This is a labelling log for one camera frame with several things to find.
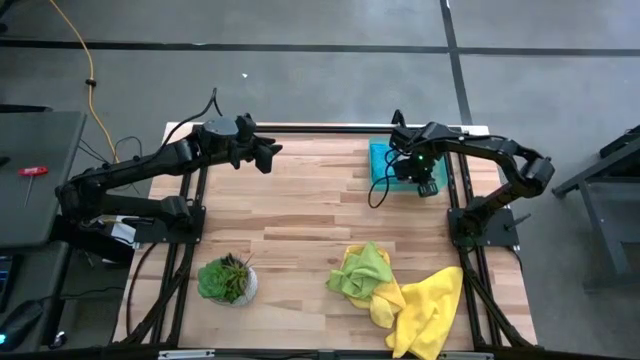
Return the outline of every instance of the red tool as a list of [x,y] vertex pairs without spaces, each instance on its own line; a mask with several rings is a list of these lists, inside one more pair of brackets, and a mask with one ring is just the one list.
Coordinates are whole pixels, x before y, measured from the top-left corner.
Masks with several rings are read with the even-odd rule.
[[46,166],[34,166],[30,168],[24,168],[18,170],[18,174],[21,176],[28,176],[31,179],[29,180],[29,188],[27,189],[27,196],[24,198],[24,207],[27,207],[27,203],[29,202],[29,195],[31,194],[31,186],[33,186],[33,178],[36,176],[44,175],[49,172]]

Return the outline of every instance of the potted succulent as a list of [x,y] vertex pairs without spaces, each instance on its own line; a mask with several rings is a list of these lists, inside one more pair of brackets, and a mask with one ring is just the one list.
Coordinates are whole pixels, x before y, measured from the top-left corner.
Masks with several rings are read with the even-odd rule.
[[229,253],[198,270],[198,293],[228,306],[248,304],[258,290],[258,277],[247,261]]

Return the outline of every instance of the succulent plant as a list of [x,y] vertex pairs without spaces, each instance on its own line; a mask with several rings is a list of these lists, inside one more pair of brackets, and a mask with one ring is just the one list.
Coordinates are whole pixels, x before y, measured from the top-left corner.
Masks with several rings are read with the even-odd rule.
[[242,262],[229,253],[198,270],[200,296],[233,303],[244,295],[249,279],[248,261]]

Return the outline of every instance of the yellow cable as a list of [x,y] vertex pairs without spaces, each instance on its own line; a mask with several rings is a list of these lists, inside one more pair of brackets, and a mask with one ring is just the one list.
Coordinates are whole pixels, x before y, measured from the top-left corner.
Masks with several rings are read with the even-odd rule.
[[[73,30],[73,32],[76,34],[76,37],[78,37],[78,40],[80,41],[80,44],[82,45],[82,48],[84,49],[84,52],[87,54],[87,58],[89,59],[89,80],[92,82],[95,82],[95,80],[93,79],[93,59],[91,58],[91,53],[89,53],[89,49],[87,49],[87,45],[84,43],[84,40],[82,40],[82,36],[80,36],[80,33],[78,32],[78,30],[76,30],[76,27],[73,26],[73,24],[67,18],[67,16],[62,12],[62,10],[60,10],[60,8],[55,3],[55,1],[49,0],[49,2],[51,3],[51,5],[53,5],[54,8],[56,8],[60,16],[62,16],[64,21],[69,25],[71,30]],[[96,119],[96,122],[102,129],[104,136],[107,138],[107,142],[109,143],[109,147],[111,148],[111,152],[113,153],[113,156],[115,157],[116,162],[120,162],[120,159],[118,159],[118,155],[116,154],[116,148],[113,146],[113,143],[111,142],[111,136],[109,136],[109,132],[102,124],[102,121],[98,117],[98,114],[96,114],[96,111],[93,109],[93,86],[94,85],[91,85],[91,84],[89,85],[89,110],[91,111],[91,115],[93,115],[93,118]]]

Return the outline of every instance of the white pot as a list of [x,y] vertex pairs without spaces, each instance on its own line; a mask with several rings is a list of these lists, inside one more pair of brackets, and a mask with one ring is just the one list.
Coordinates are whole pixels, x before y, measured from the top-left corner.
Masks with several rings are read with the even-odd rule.
[[213,301],[216,304],[226,305],[231,307],[245,306],[253,300],[258,292],[258,276],[256,272],[253,271],[253,268],[249,268],[249,278],[247,279],[247,287],[244,288],[244,295],[238,297],[234,302],[229,303],[227,301],[220,301],[216,299],[209,298],[209,300]]

